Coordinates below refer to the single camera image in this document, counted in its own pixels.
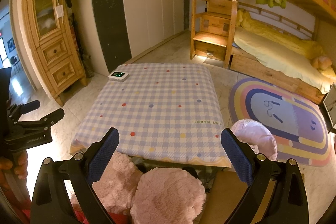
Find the person's left hand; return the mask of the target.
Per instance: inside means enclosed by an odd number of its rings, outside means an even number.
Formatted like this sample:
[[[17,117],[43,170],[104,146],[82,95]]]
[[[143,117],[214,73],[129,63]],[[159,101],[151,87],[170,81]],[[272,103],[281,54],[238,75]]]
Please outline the person's left hand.
[[[14,168],[14,173],[18,176],[19,179],[23,180],[27,178],[28,172],[27,172],[27,166],[28,166],[28,154],[27,151],[24,150],[18,157],[18,165]],[[10,186],[5,178],[4,170],[11,170],[13,167],[13,162],[3,156],[1,156],[0,159],[0,176],[1,176],[1,188],[8,191],[10,190]]]

